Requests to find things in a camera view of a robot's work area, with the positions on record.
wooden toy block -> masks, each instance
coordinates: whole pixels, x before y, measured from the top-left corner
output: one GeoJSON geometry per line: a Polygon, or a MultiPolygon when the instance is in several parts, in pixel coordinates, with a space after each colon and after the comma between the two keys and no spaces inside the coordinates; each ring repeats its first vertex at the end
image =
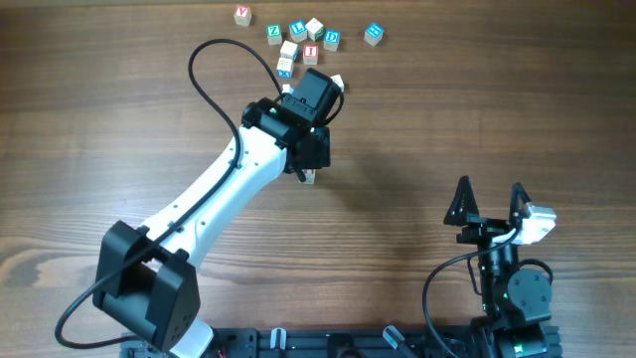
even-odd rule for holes
{"type": "Polygon", "coordinates": [[[322,36],[322,33],[325,30],[325,27],[322,26],[322,23],[318,21],[316,18],[309,20],[307,23],[307,35],[313,41],[318,41],[322,36]]]}
{"type": "Polygon", "coordinates": [[[278,59],[278,66],[276,66],[278,76],[283,79],[291,79],[291,73],[294,71],[294,62],[291,59],[280,58],[278,59]]]}
{"type": "Polygon", "coordinates": [[[375,46],[382,39],[382,34],[384,32],[385,29],[383,29],[380,25],[373,23],[367,31],[365,31],[365,41],[371,46],[375,46]]]}
{"type": "Polygon", "coordinates": [[[298,56],[298,45],[285,41],[282,43],[282,47],[280,48],[280,57],[289,59],[292,62],[296,61],[296,57],[298,56]]]}
{"type": "Polygon", "coordinates": [[[292,93],[294,93],[294,89],[293,89],[290,85],[288,85],[288,84],[283,84],[283,86],[282,86],[282,92],[283,92],[283,93],[289,93],[289,94],[292,94],[292,93]]]}
{"type": "Polygon", "coordinates": [[[237,25],[249,26],[251,21],[251,10],[244,5],[237,5],[235,9],[235,21],[237,25]]]}
{"type": "Polygon", "coordinates": [[[336,30],[327,30],[325,32],[325,50],[338,51],[338,44],[340,44],[340,32],[336,30]]]}
{"type": "Polygon", "coordinates": [[[318,65],[318,46],[305,45],[302,53],[302,62],[305,65],[318,65]]]}
{"type": "Polygon", "coordinates": [[[342,77],[340,77],[340,75],[332,76],[331,80],[338,85],[342,92],[345,91],[345,83],[342,81],[342,77]]]}
{"type": "Polygon", "coordinates": [[[269,45],[282,44],[282,31],[280,31],[280,25],[267,25],[267,42],[269,45]]]}
{"type": "Polygon", "coordinates": [[[305,173],[305,181],[303,184],[314,185],[316,181],[316,169],[303,169],[303,173],[305,173]]]}
{"type": "Polygon", "coordinates": [[[289,34],[291,35],[291,40],[295,43],[307,40],[307,28],[305,27],[305,23],[302,22],[302,20],[298,20],[289,25],[289,34]]]}

table surface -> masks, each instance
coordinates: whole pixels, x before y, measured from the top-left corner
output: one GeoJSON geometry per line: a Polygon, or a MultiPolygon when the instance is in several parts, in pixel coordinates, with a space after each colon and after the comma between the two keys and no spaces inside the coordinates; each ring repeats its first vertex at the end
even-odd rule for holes
{"type": "MultiPolygon", "coordinates": [[[[191,52],[232,38],[275,67],[265,26],[311,17],[342,34],[315,66],[347,85],[332,166],[314,186],[282,175],[234,219],[199,275],[200,316],[259,329],[423,326],[427,275],[474,250],[442,225],[467,174],[485,216],[507,216],[517,181],[555,207],[554,232],[521,256],[555,271],[565,355],[633,355],[633,4],[274,2],[252,5],[248,28],[233,9],[0,12],[0,356],[115,356],[64,349],[53,328],[93,282],[103,233],[168,205],[231,139],[189,82],[191,52]],[[371,22],[386,29],[377,47],[363,40],[371,22]]],[[[305,69],[295,65],[293,86],[305,69]]],[[[236,123],[249,102],[276,96],[239,48],[209,48],[195,72],[236,123]]],[[[482,313],[465,265],[429,297],[438,324],[482,313]]],[[[66,334],[123,330],[85,304],[66,334]]]]}

black end effector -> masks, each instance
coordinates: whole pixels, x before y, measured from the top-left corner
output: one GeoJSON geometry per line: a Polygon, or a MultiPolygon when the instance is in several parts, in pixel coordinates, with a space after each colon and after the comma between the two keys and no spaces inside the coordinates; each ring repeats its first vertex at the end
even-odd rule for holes
{"type": "Polygon", "coordinates": [[[303,169],[331,165],[327,115],[340,95],[340,88],[329,77],[309,69],[294,94],[287,94],[282,105],[263,98],[252,102],[242,114],[242,125],[257,127],[276,138],[276,145],[287,148],[285,173],[297,173],[304,181],[303,169]]]}
{"type": "MultiPolygon", "coordinates": [[[[493,243],[493,238],[513,229],[521,230],[524,217],[520,202],[523,206],[531,200],[524,187],[516,183],[512,188],[508,220],[482,218],[470,179],[464,176],[459,180],[444,224],[462,228],[457,243],[488,250],[499,245],[493,243]]],[[[541,325],[551,318],[551,282],[538,270],[521,269],[524,262],[519,261],[518,247],[510,244],[479,256],[480,294],[487,316],[473,319],[475,342],[482,357],[541,357],[547,353],[551,357],[560,356],[557,331],[546,332],[541,325]]],[[[470,261],[468,264],[475,292],[478,292],[470,261]]]]}
{"type": "MultiPolygon", "coordinates": [[[[119,269],[151,244],[143,230],[121,221],[103,237],[95,281],[119,269]]],[[[188,254],[158,247],[95,292],[92,303],[131,332],[162,352],[170,350],[188,330],[199,311],[199,286],[188,254]],[[144,263],[163,264],[156,272],[144,263]]]]}

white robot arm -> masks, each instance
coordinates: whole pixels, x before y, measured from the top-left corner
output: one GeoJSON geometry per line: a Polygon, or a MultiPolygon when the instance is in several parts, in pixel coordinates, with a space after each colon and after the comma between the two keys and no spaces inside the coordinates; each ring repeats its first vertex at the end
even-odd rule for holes
{"type": "MultiPolygon", "coordinates": [[[[232,219],[260,189],[276,179],[285,168],[287,149],[276,146],[274,137],[256,127],[247,129],[242,126],[238,129],[238,134],[243,146],[238,168],[212,198],[177,232],[161,243],[163,248],[173,254],[178,250],[187,252],[188,263],[197,270],[201,268],[212,244],[232,219]]],[[[142,225],[150,229],[146,234],[148,239],[157,239],[219,181],[231,165],[235,150],[236,144],[232,140],[214,164],[177,200],[143,222],[142,225]]],[[[200,357],[212,338],[212,328],[196,318],[170,352],[182,358],[200,357]]]]}
{"type": "MultiPolygon", "coordinates": [[[[106,232],[95,285],[87,291],[93,305],[162,352],[200,357],[213,330],[196,317],[201,304],[196,270],[216,238],[267,183],[283,172],[303,181],[303,169],[330,165],[325,125],[338,113],[327,118],[338,97],[342,106],[338,85],[310,69],[293,95],[279,97],[281,104],[268,98],[249,104],[235,139],[177,200],[138,229],[117,222],[106,232]],[[162,266],[155,270],[144,264],[151,260],[162,266]]],[[[68,316],[63,315],[62,325],[68,316]]],[[[61,343],[86,349],[61,339],[60,323],[56,333],[61,343]]]]}

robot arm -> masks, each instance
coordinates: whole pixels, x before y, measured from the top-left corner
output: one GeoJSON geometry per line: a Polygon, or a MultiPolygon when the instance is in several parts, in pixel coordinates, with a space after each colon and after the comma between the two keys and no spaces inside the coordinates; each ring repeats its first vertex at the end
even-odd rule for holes
{"type": "Polygon", "coordinates": [[[340,88],[310,69],[294,95],[282,97],[282,104],[268,98],[249,104],[238,130],[242,146],[238,163],[234,163],[237,146],[231,141],[190,188],[140,228],[117,222],[106,232],[95,281],[114,272],[116,276],[95,291],[93,305],[161,352],[200,357],[213,330],[196,317],[201,305],[196,270],[223,229],[267,183],[283,172],[295,172],[303,181],[303,169],[330,165],[325,124],[333,118],[327,114],[338,96],[342,103],[340,88]],[[223,185],[175,228],[229,165],[236,169],[223,185]],[[153,245],[169,228],[174,232],[153,245]],[[144,250],[150,250],[147,256],[121,270],[123,263],[144,250]],[[151,260],[162,266],[149,268],[145,263],[151,260]]]}
{"type": "MultiPolygon", "coordinates": [[[[543,356],[549,351],[551,356],[560,356],[560,347],[552,342],[555,334],[542,325],[551,318],[552,270],[539,260],[519,261],[518,254],[520,245],[543,239],[555,227],[556,219],[552,208],[534,205],[520,183],[513,185],[508,220],[483,218],[469,178],[459,180],[444,224],[462,227],[457,243],[477,245],[484,253],[478,256],[481,292],[468,261],[474,290],[482,296],[486,312],[485,317],[471,323],[482,357],[543,356]],[[549,277],[535,269],[522,269],[525,265],[539,266],[549,277]]],[[[437,340],[456,356],[441,338],[437,340]]]]}

